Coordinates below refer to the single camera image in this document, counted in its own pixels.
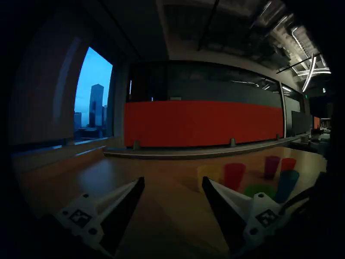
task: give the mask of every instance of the purple cup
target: purple cup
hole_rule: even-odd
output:
[[[265,174],[264,178],[272,180],[277,172],[277,168],[280,162],[280,157],[277,156],[268,156],[265,161]]]

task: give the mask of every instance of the ledge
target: ledge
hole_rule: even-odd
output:
[[[239,155],[248,152],[259,151],[275,146],[285,146],[290,142],[297,140],[303,136],[308,136],[309,133],[300,134],[295,137],[284,138],[275,141],[267,141],[249,145],[239,145],[234,148],[200,148],[193,150],[129,150],[120,148],[107,148],[104,150],[104,155],[115,156],[121,158],[136,158],[136,159],[157,159],[157,160],[185,160],[185,159],[204,159],[221,156]]]

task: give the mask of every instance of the pink cup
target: pink cup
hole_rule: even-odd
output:
[[[240,187],[244,173],[245,173],[244,164],[240,164],[240,163],[226,164],[224,167],[224,185],[236,191]]]

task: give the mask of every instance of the red partition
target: red partition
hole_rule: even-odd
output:
[[[221,101],[153,101],[125,105],[125,145],[189,147],[283,136],[282,109]]]
[[[314,117],[314,129],[320,128],[320,118]]]

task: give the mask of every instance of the green cup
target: green cup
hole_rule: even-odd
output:
[[[271,199],[274,198],[276,190],[268,184],[252,184],[245,188],[244,195],[253,198],[257,193],[265,193]]]

